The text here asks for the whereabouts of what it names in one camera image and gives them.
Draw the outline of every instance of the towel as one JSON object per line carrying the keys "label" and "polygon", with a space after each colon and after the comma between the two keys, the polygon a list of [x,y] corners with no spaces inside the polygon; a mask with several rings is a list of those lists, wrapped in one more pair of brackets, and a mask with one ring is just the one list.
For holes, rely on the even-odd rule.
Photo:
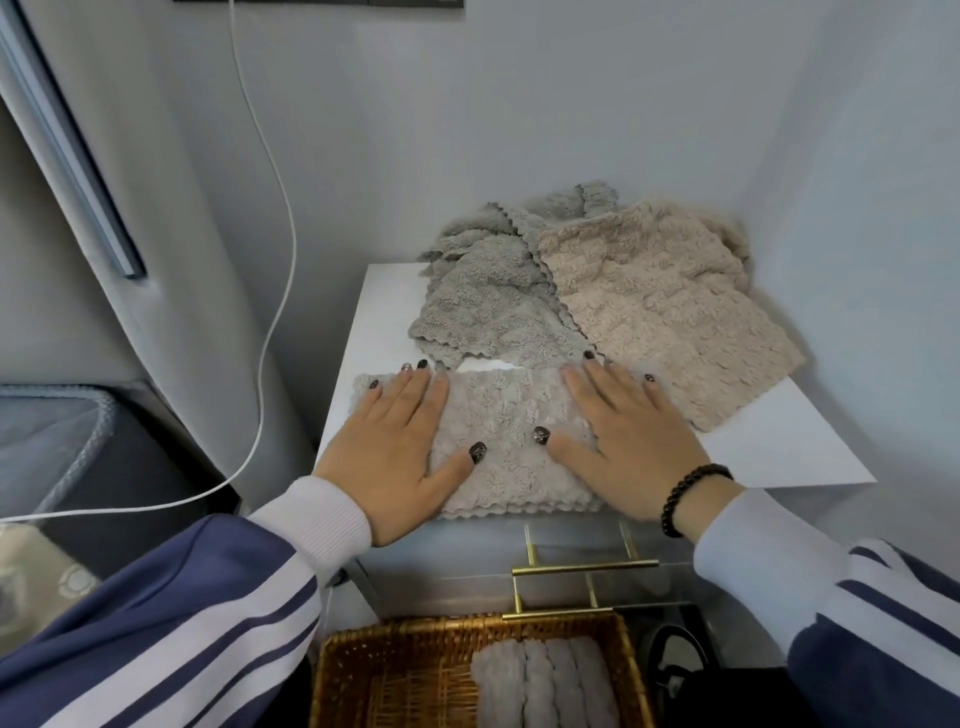
{"label": "towel", "polygon": [[553,665],[553,691],[560,728],[587,728],[584,690],[569,640],[547,640],[546,654]]}
{"label": "towel", "polygon": [[523,649],[527,655],[523,728],[557,728],[560,718],[555,705],[553,665],[546,656],[546,645],[540,640],[524,640]]}
{"label": "towel", "polygon": [[620,712],[600,645],[591,637],[574,637],[570,640],[570,651],[584,690],[588,725],[590,728],[619,728]]}
{"label": "towel", "polygon": [[470,677],[477,684],[477,728],[521,728],[526,652],[516,640],[489,644],[473,655]]}
{"label": "towel", "polygon": [[599,351],[659,362],[674,399],[709,431],[804,356],[745,294],[746,238],[722,217],[641,202],[540,233],[535,261]]}
{"label": "towel", "polygon": [[[361,375],[353,382],[354,405],[370,382],[395,375]],[[430,450],[436,471],[457,449],[477,441],[487,456],[444,504],[442,518],[491,513],[595,511],[602,501],[533,439],[533,429],[561,427],[592,447],[595,439],[580,416],[558,369],[450,372],[450,391]]]}
{"label": "towel", "polygon": [[430,282],[409,334],[435,361],[456,368],[468,354],[525,367],[559,366],[587,339],[554,293],[534,256],[541,231],[616,209],[602,182],[507,206],[491,203],[454,220],[434,246]]}

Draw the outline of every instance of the charging cable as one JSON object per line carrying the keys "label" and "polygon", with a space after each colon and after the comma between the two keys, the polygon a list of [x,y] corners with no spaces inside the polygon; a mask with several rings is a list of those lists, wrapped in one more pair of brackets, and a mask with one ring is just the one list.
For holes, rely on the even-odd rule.
{"label": "charging cable", "polygon": [[220,485],[214,486],[208,491],[196,494],[195,496],[186,497],[183,500],[175,500],[172,503],[158,503],[157,505],[143,505],[133,508],[84,508],[75,511],[34,513],[30,516],[9,516],[7,518],[0,519],[0,523],[45,521],[46,519],[59,519],[66,516],[92,516],[98,513],[146,513],[148,511],[162,511],[166,508],[176,508],[179,505],[186,505],[187,503],[192,503],[194,500],[200,500],[201,498],[210,496],[211,494],[219,491],[221,488],[227,487],[231,482],[233,482],[237,475],[242,473],[247,466],[250,465],[250,461],[253,460],[253,455],[256,453],[256,449],[260,445],[260,437],[263,435],[264,422],[263,363],[267,358],[267,348],[270,346],[270,340],[274,336],[276,324],[280,320],[280,316],[283,314],[283,309],[287,305],[287,299],[290,298],[290,289],[293,288],[294,284],[294,274],[297,272],[297,225],[294,222],[294,210],[290,205],[290,198],[287,196],[287,189],[283,184],[283,178],[280,176],[280,170],[276,166],[274,153],[270,150],[270,145],[267,143],[267,138],[263,134],[263,129],[260,128],[260,121],[256,117],[256,111],[253,110],[253,103],[250,100],[250,92],[247,89],[247,80],[243,75],[243,64],[240,62],[240,47],[239,43],[237,42],[236,9],[234,8],[234,0],[228,0],[228,4],[230,16],[230,49],[233,51],[233,65],[236,68],[237,81],[240,82],[240,90],[243,92],[244,103],[247,105],[247,110],[250,112],[253,125],[256,127],[256,134],[260,137],[260,143],[263,145],[263,149],[267,153],[267,158],[270,160],[270,166],[274,169],[276,184],[280,188],[280,194],[283,195],[283,203],[287,207],[287,219],[290,221],[290,242],[292,249],[290,255],[290,273],[287,274],[287,284],[283,289],[283,298],[280,299],[280,305],[276,309],[274,319],[270,323],[270,327],[267,329],[267,335],[263,339],[263,347],[260,349],[260,359],[256,365],[257,423],[256,436],[253,438],[253,444],[251,445],[250,452],[247,454],[247,458],[243,461],[240,467],[237,468],[236,472],[224,480],[224,482],[220,483]]}

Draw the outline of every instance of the drawer handle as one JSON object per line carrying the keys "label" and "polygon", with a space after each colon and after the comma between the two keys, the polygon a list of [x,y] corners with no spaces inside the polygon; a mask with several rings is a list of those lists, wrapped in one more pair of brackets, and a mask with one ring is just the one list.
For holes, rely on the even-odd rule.
{"label": "drawer handle", "polygon": [[[540,619],[544,617],[569,617],[571,615],[595,615],[612,612],[613,607],[601,607],[597,603],[596,591],[593,589],[592,573],[594,571],[651,569],[652,567],[658,567],[660,565],[660,561],[657,559],[639,558],[638,554],[636,553],[634,539],[630,535],[630,529],[623,521],[620,522],[620,535],[623,537],[623,545],[627,549],[626,561],[608,561],[600,564],[560,564],[553,566],[542,566],[539,563],[540,559],[537,554],[537,547],[530,538],[529,525],[524,526],[523,534],[527,542],[527,561],[529,562],[529,565],[525,567],[513,567],[511,569],[511,575],[514,580],[514,612],[512,614],[505,614],[503,616],[506,621],[514,619]],[[584,573],[584,577],[587,580],[587,591],[590,597],[590,605],[588,607],[574,607],[571,609],[538,609],[529,612],[525,612],[523,610],[523,599],[520,598],[520,591],[516,585],[516,578],[518,576],[536,576],[538,574],[547,573],[577,573],[581,571]],[[622,604],[620,605],[620,608],[635,606],[641,605]]]}
{"label": "drawer handle", "polygon": [[636,553],[634,539],[630,535],[630,529],[623,521],[620,522],[620,536],[623,537],[623,545],[627,549],[626,561],[607,561],[600,564],[551,564],[542,565],[537,554],[537,547],[530,538],[530,526],[523,527],[523,535],[527,541],[527,561],[529,564],[525,567],[513,567],[510,569],[512,576],[536,576],[545,573],[577,573],[580,571],[610,571],[618,569],[651,569],[658,567],[658,559],[641,559]]}

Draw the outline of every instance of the woven basket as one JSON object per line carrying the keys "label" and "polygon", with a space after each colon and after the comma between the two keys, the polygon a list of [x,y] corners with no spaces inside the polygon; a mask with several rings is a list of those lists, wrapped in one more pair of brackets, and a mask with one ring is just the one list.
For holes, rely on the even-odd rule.
{"label": "woven basket", "polygon": [[476,725],[475,652],[501,640],[593,637],[603,650],[621,725],[653,728],[627,627],[614,613],[524,621],[499,616],[411,619],[331,636],[321,652],[311,728]]}

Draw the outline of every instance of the black nail polish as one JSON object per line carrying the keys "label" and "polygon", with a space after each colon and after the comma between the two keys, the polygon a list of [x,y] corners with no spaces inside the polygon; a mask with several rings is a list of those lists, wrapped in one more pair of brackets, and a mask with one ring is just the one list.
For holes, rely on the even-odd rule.
{"label": "black nail polish", "polygon": [[470,460],[473,461],[473,464],[476,465],[481,460],[483,456],[487,454],[487,446],[483,443],[474,443],[473,447],[470,448]]}

